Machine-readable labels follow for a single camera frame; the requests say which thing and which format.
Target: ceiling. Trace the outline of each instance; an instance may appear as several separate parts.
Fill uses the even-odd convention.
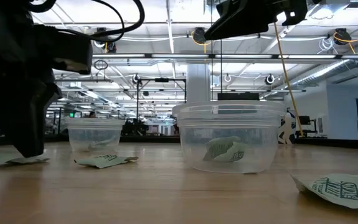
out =
[[[126,23],[136,22],[139,18],[138,10],[135,4],[129,0],[105,0],[112,6],[114,6],[120,13]],[[171,18],[172,25],[168,25],[168,11],[167,3],[169,3],[169,16]],[[273,24],[270,24],[269,30],[266,33],[261,34],[264,38],[251,38],[254,36],[240,37],[237,39],[229,39],[221,41],[214,41],[204,49],[204,46],[194,43],[191,36],[186,36],[187,33],[194,31],[195,27],[205,27],[208,29],[211,25],[211,20],[215,21],[219,18],[216,10],[211,13],[207,10],[204,13],[204,0],[142,0],[142,4],[145,9],[145,23],[140,28],[128,32],[124,35],[124,38],[117,41],[117,54],[137,54],[137,53],[166,53],[166,54],[278,54],[278,45],[275,42],[275,29]],[[36,23],[43,23],[48,26],[57,26],[62,28],[65,26],[67,29],[80,30],[88,34],[95,32],[97,27],[107,27],[108,29],[120,28],[119,18],[109,8],[95,3],[90,0],[58,0],[52,10],[42,13],[33,14],[34,21]],[[280,17],[278,24],[284,21]],[[346,28],[348,33],[351,34],[353,39],[358,39],[358,10],[345,9],[336,12],[330,17],[308,17],[305,21],[301,22],[295,27],[282,27],[278,26],[279,33],[285,29],[288,29],[287,34],[282,35],[282,49],[285,54],[335,54],[333,48],[330,50],[321,50],[321,41],[327,36],[328,33],[333,34],[335,28]],[[170,44],[169,31],[172,31],[173,44]],[[354,43],[354,47],[357,48],[358,42]],[[104,50],[94,47],[94,54],[102,54]],[[339,54],[349,54],[350,48],[348,45],[334,45],[335,50]],[[114,68],[108,68],[103,72],[99,72],[93,68],[93,76],[80,76],[75,73],[68,73],[62,71],[55,71],[57,78],[65,79],[103,79],[103,77],[114,81],[109,82],[82,82],[77,83],[77,87],[87,89],[103,89],[103,88],[133,88],[131,86],[131,80],[133,74],[140,75],[141,78],[156,78],[156,77],[170,77],[173,78],[173,65],[175,66],[175,77],[186,77],[186,65],[189,62],[186,61],[169,61],[169,62],[157,62],[153,65],[147,65],[146,61],[139,60],[138,62],[145,65],[122,65],[122,62],[126,62],[126,59],[114,59],[111,63],[117,63],[120,65],[114,66]],[[270,86],[266,86],[264,78],[272,74],[276,79],[275,85],[283,84],[283,68],[281,63],[265,63],[256,60],[253,64],[242,62],[224,62],[222,65],[219,60],[214,62],[204,62],[210,70],[213,69],[214,75],[220,75],[221,67],[223,75],[230,75],[230,82],[223,82],[223,88],[234,89],[270,89]],[[298,75],[318,66],[318,63],[288,63],[286,68],[290,79],[296,78]],[[62,88],[69,88],[70,82],[58,84]],[[183,99],[184,93],[180,90],[180,87],[173,83],[155,83],[150,82],[145,88],[176,88],[178,91],[171,93],[154,93],[150,92],[149,96],[143,96],[143,98],[150,99]],[[94,102],[93,99],[88,99],[87,96],[78,96],[75,92],[64,92],[67,98],[75,100],[76,102],[89,101]],[[131,99],[135,95],[133,93],[119,93],[119,92],[99,92],[99,96],[104,97],[113,103],[133,103]],[[153,110],[153,113],[157,114],[170,114],[167,112],[158,112]]]

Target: white column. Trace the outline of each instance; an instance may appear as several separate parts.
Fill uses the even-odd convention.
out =
[[[211,99],[211,79],[208,64],[187,65],[187,103]]]

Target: clear plastic container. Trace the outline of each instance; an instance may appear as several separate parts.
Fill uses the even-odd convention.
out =
[[[285,106],[268,101],[209,101],[173,108],[186,162],[230,174],[268,169]]]
[[[74,151],[114,149],[125,121],[99,118],[66,118],[70,146]]]

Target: wall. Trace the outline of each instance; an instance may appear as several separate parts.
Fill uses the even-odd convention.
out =
[[[358,139],[358,85],[327,85],[331,139]]]
[[[318,118],[323,119],[323,132],[319,132],[318,136],[327,136],[329,134],[328,121],[328,100],[327,100],[327,85],[323,81],[316,87],[305,88],[306,93],[294,93],[296,107],[300,116],[309,116],[310,119],[316,119],[316,127],[318,128]],[[287,108],[293,110],[291,96],[288,94],[284,98]],[[314,130],[313,123],[310,126],[302,126],[303,129]],[[299,130],[298,122],[296,122],[296,130]]]

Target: office desk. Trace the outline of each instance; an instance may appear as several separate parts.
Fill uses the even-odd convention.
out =
[[[89,154],[68,142],[45,148],[48,163],[0,167],[0,223],[358,223],[358,210],[299,194],[288,175],[358,174],[358,149],[280,146],[270,170],[238,175],[188,167],[179,144],[120,144],[139,160],[105,169],[75,164]]]

